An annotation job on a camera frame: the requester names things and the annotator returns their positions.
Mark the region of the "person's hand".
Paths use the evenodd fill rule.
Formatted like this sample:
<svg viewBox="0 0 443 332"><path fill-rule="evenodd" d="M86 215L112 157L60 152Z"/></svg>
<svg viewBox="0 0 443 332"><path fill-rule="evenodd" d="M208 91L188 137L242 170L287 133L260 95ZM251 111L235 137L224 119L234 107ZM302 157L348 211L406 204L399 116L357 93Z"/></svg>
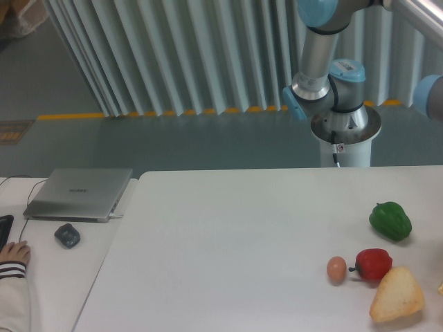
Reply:
<svg viewBox="0 0 443 332"><path fill-rule="evenodd" d="M27 266L30 256L30 246L27 241L10 242L1 249L0 262L16 262Z"/></svg>

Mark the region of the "white striped sleeve forearm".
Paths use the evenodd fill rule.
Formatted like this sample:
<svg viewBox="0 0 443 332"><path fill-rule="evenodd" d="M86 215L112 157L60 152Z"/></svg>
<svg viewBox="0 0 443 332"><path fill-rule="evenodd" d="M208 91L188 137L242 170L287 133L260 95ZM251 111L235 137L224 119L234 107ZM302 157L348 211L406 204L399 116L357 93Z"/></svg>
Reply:
<svg viewBox="0 0 443 332"><path fill-rule="evenodd" d="M26 265L1 263L1 331L30 331L30 296Z"/></svg>

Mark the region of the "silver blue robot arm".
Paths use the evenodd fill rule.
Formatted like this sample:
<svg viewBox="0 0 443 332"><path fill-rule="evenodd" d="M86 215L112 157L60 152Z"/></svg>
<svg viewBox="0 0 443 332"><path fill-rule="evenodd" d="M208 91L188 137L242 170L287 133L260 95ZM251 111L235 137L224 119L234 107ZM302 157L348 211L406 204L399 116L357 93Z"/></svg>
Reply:
<svg viewBox="0 0 443 332"><path fill-rule="evenodd" d="M442 45L442 6L436 1L299 1L298 14L307 27L300 69L290 86L284 88L284 100L299 118L327 108L326 99L333 97L332 110L350 113L363 105L358 98L355 106L342 107L345 94L336 88L338 81L361 88L364 73L332 75L333 56L338 35L350 24L354 13L381 6L397 12L438 46Z"/></svg>

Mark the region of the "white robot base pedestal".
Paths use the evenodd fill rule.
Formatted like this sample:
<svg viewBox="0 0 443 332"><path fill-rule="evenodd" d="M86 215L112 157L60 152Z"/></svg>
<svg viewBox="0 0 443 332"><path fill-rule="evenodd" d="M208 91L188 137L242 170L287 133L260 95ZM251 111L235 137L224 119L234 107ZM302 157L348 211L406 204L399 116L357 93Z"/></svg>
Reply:
<svg viewBox="0 0 443 332"><path fill-rule="evenodd" d="M350 113L328 110L311 120L322 167L369 167L372 141L380 131L380 115L365 105Z"/></svg>

